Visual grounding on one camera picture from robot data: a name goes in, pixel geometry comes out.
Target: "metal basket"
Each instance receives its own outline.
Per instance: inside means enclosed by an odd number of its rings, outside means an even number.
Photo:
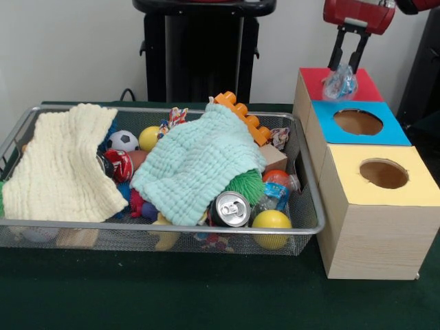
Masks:
[[[41,113],[67,111],[69,106],[42,105],[28,110],[13,128],[0,147],[0,178],[8,179],[21,159],[21,147],[33,136],[35,122]],[[126,129],[138,136],[149,126],[167,119],[169,109],[118,108],[119,129]],[[187,120],[196,120],[203,111],[190,110]],[[177,238],[169,251],[222,252],[238,254],[286,254],[299,255],[313,234],[324,228],[325,216],[314,179],[309,151],[299,120],[286,113],[253,113],[261,125],[270,129],[290,128],[290,139],[285,148],[289,158],[287,172],[296,169],[302,191],[291,195],[284,213],[291,219],[293,229],[219,228],[148,225],[133,219],[130,214],[111,218],[103,223],[79,223],[60,221],[32,221],[0,218],[0,247],[8,248],[77,248],[91,250],[158,251],[159,237]],[[17,226],[59,228],[56,238],[44,243],[29,241],[13,234]],[[256,243],[255,235],[264,235],[268,246],[280,239],[287,243],[277,250],[268,250]]]

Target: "soccer ball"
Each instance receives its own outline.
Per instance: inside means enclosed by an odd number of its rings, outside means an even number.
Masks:
[[[106,144],[107,150],[123,150],[126,152],[139,150],[138,139],[128,131],[118,131],[110,135]]]

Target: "circular hole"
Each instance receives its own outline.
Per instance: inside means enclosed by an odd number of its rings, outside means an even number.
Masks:
[[[376,186],[397,189],[406,185],[405,168],[388,159],[368,159],[360,166],[360,174]]]
[[[341,110],[333,118],[341,129],[356,135],[376,135],[384,128],[378,117],[359,109]]]

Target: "yellow ball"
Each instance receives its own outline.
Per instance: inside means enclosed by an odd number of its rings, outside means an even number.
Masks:
[[[150,126],[139,135],[139,147],[141,150],[149,153],[157,143],[157,134],[159,134],[158,126]]]
[[[292,223],[284,213],[267,210],[256,216],[253,228],[285,228],[291,229]],[[254,235],[254,240],[264,249],[279,250],[286,245],[289,235]]]

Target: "orange toy block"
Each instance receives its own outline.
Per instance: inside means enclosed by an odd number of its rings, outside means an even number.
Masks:
[[[214,99],[214,101],[220,105],[224,105],[229,108],[233,113],[235,113],[244,123],[247,125],[247,129],[251,133],[254,141],[259,145],[263,146],[267,143],[270,138],[270,130],[267,127],[260,127],[259,119],[255,115],[248,115],[248,108],[243,103],[236,103],[237,97],[234,93],[227,91],[226,93],[220,93]]]

